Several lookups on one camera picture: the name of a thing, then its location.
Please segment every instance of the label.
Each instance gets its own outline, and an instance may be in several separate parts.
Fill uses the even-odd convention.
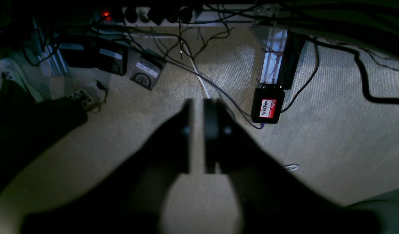
[[[84,50],[84,46],[80,44],[72,44],[72,43],[60,43],[60,49],[74,49],[74,50]]]
[[[156,71],[153,71],[152,69],[146,67],[145,65],[141,64],[140,62],[138,62],[136,64],[136,67],[142,69],[143,71],[149,73],[150,75],[157,77],[158,73]]]
[[[259,117],[273,118],[275,115],[276,99],[262,99]]]
[[[102,48],[100,49],[100,54],[107,55],[107,56],[110,56],[112,58],[116,58],[116,59],[120,59],[120,60],[123,59],[123,56],[121,54],[118,54],[116,52],[112,52],[110,50],[102,49]]]

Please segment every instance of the black box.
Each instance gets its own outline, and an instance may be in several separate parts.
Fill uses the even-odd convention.
[[[277,124],[285,93],[274,85],[265,85],[254,91],[251,119],[254,123]]]

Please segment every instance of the shoe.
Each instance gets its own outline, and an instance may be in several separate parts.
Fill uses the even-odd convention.
[[[73,92],[69,98],[78,101],[84,110],[92,110],[106,102],[106,88],[97,80],[91,80],[84,87]]]
[[[45,101],[42,94],[29,84],[26,75],[21,66],[11,58],[2,58],[0,60],[0,69],[2,70],[2,79],[16,82],[25,92],[29,93],[36,103]]]

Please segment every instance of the floor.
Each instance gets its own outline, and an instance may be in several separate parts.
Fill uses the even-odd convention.
[[[163,29],[176,32],[175,29]],[[205,38],[223,28],[205,28]],[[201,46],[196,30],[184,37],[193,51]],[[155,48],[151,39],[142,46]],[[235,28],[225,40],[213,40],[198,56],[199,69],[251,110],[262,46],[247,28]],[[177,113],[184,100],[195,100],[196,144],[191,149],[191,174],[181,175],[164,204],[164,233],[238,233],[241,212],[224,175],[204,174],[203,93],[194,75],[168,64],[153,91],[128,78],[97,69],[71,68],[68,77],[42,77],[19,55],[31,83],[48,99],[71,92],[89,79],[108,87],[107,104],[89,113],[75,129],[25,168],[0,197],[0,234],[17,234],[25,214],[62,206],[85,194],[140,148],[149,135]],[[180,56],[177,49],[172,54]],[[326,198],[348,205],[399,188],[399,106],[367,102],[350,54],[320,48],[321,65],[308,87],[278,124],[257,130],[234,110],[240,125],[281,164],[298,163],[291,172]],[[399,72],[377,66],[365,53],[371,93],[399,97]],[[187,57],[183,62],[189,63]],[[388,63],[399,68],[396,62]],[[308,43],[285,103],[306,82],[315,66]],[[218,95],[209,88],[213,98]]]

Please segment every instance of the power adapter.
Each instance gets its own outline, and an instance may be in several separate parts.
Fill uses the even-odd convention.
[[[277,124],[285,93],[274,84],[264,84],[254,91],[251,119],[254,123]]]

